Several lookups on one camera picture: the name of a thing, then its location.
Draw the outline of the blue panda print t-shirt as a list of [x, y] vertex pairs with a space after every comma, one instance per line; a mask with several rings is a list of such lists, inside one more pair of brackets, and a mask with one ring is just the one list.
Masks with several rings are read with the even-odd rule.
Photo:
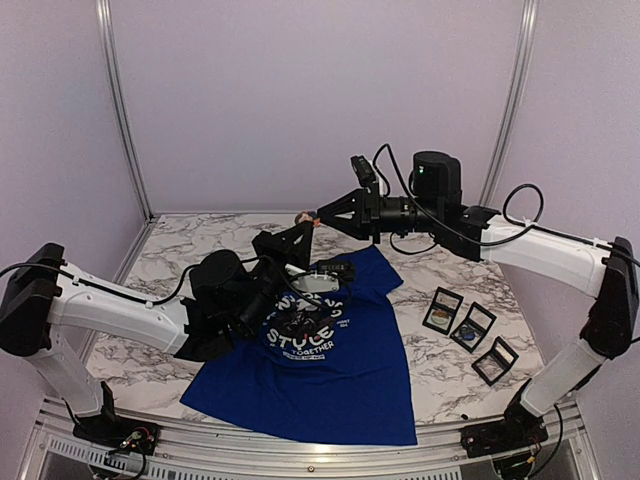
[[413, 446], [410, 375], [388, 295], [403, 283], [375, 247], [344, 255], [348, 289], [285, 294], [258, 337], [206, 363], [181, 403], [255, 432], [298, 442]]

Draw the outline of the green round brooch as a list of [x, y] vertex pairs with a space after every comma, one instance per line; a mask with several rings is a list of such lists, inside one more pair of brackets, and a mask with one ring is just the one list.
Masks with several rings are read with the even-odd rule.
[[436, 324], [445, 324], [450, 321], [451, 315], [446, 310], [434, 309], [431, 314], [431, 319]]

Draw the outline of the blue round brooch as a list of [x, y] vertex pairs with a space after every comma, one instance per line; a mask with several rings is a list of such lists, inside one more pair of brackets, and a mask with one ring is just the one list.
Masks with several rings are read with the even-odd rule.
[[459, 330], [458, 336], [464, 342], [474, 342], [477, 337], [477, 333], [472, 327], [462, 326]]

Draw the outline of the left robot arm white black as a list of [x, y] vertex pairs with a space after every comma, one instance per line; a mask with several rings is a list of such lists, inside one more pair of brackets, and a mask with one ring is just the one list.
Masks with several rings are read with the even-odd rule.
[[250, 338], [286, 291], [310, 265], [313, 223], [252, 241], [253, 268], [232, 250], [217, 250], [187, 267], [180, 280], [191, 294], [163, 299], [94, 278], [64, 259], [55, 243], [28, 261], [3, 270], [8, 282], [1, 301], [1, 349], [27, 359], [70, 408], [72, 421], [106, 445], [127, 430], [113, 394], [95, 379], [63, 336], [81, 327], [128, 338], [175, 358], [205, 363], [230, 353], [234, 339]]

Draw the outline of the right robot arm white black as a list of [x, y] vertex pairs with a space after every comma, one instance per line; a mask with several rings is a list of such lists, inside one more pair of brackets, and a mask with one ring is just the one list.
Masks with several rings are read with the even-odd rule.
[[427, 233], [463, 259], [517, 267], [593, 298], [579, 337], [521, 388], [497, 423], [502, 446], [519, 446], [557, 401], [635, 343], [639, 263], [627, 239], [588, 240], [542, 227], [537, 219], [516, 221], [505, 211], [467, 207], [460, 162], [443, 152], [415, 153], [410, 178], [400, 182], [404, 193], [396, 197], [381, 193], [388, 182], [375, 161], [354, 156], [351, 165], [360, 186], [320, 207], [322, 224], [373, 242], [383, 233]]

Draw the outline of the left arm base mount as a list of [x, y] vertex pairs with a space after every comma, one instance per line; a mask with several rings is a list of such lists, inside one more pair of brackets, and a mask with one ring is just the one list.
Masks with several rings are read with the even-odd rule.
[[75, 437], [115, 451], [154, 453], [160, 432], [157, 423], [122, 417], [110, 404], [103, 405], [98, 414], [85, 417], [76, 415], [69, 405], [66, 407]]

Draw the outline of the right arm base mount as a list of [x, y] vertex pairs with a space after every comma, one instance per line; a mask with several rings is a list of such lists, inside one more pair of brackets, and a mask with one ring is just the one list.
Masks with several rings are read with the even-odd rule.
[[543, 420], [536, 417], [509, 417], [466, 426], [461, 430], [461, 446], [469, 458], [535, 446], [548, 438]]

